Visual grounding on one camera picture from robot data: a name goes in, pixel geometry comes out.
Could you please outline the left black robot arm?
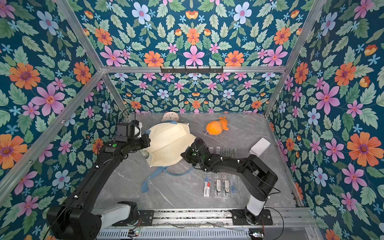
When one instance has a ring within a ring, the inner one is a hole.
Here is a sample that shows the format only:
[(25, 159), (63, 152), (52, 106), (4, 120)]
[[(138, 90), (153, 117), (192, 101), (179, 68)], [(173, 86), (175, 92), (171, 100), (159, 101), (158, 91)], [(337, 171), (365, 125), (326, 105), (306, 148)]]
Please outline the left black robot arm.
[(49, 209), (47, 220), (56, 239), (94, 240), (101, 230), (129, 218), (131, 202), (97, 213), (93, 213), (93, 209), (101, 190), (120, 163), (129, 154), (150, 146), (149, 135), (142, 134), (141, 128), (142, 124), (137, 120), (119, 123), (114, 140), (102, 146), (96, 162), (75, 191), (61, 206)]

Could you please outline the cream canvas tote bag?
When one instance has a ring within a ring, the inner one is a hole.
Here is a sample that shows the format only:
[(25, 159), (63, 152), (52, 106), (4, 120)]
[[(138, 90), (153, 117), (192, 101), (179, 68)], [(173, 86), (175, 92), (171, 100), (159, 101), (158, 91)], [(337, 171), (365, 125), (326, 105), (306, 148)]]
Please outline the cream canvas tote bag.
[(145, 157), (148, 165), (156, 169), (142, 183), (142, 193), (149, 191), (148, 181), (154, 179), (161, 173), (181, 177), (194, 169), (191, 167), (180, 174), (168, 171), (170, 166), (179, 163), (183, 159), (182, 153), (184, 153), (196, 139), (196, 137), (191, 134), (188, 123), (178, 123), (176, 121), (164, 122), (151, 127), (146, 133), (149, 134), (151, 143), (148, 148), (140, 150), (140, 152)]

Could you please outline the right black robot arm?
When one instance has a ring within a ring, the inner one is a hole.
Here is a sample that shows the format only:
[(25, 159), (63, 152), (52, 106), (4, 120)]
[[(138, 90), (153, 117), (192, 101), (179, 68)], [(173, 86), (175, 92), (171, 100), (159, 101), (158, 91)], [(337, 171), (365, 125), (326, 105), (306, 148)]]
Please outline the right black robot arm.
[(193, 167), (205, 173), (225, 173), (238, 176), (250, 193), (244, 218), (255, 225), (261, 218), (269, 196), (278, 181), (278, 176), (259, 157), (250, 154), (247, 158), (230, 158), (212, 154), (201, 138), (196, 138), (181, 157)]

